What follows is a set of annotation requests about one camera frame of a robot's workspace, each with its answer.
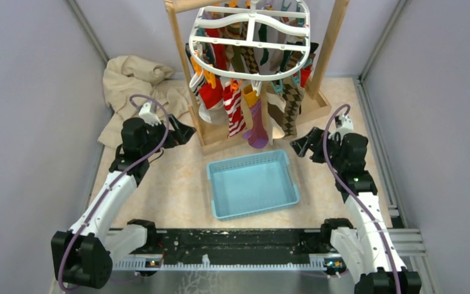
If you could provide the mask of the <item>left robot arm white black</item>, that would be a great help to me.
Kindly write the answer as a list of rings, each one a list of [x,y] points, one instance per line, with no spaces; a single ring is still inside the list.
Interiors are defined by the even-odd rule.
[[[123,122],[121,144],[98,196],[66,231],[51,239],[54,275],[63,291],[78,286],[100,289],[111,277],[113,266],[141,250],[160,248],[155,224],[132,219],[111,236],[113,221],[149,170],[149,158],[166,149],[187,144],[196,133],[174,115],[148,123],[142,118]]]

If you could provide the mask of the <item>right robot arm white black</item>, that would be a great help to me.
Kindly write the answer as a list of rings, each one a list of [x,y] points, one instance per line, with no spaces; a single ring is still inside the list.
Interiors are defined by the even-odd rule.
[[[313,127],[290,142],[299,157],[326,164],[351,218],[326,219],[320,244],[338,252],[355,283],[354,293],[419,293],[422,280],[400,258],[382,216],[378,189],[366,170],[368,138]]]

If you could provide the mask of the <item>maroon purple yellow sock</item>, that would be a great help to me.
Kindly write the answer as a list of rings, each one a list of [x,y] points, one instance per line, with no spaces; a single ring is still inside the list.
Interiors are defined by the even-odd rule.
[[[242,96],[246,101],[252,116],[252,128],[246,131],[242,138],[255,149],[263,149],[269,141],[269,137],[264,128],[261,98],[256,94],[251,85],[247,85],[242,90]]]

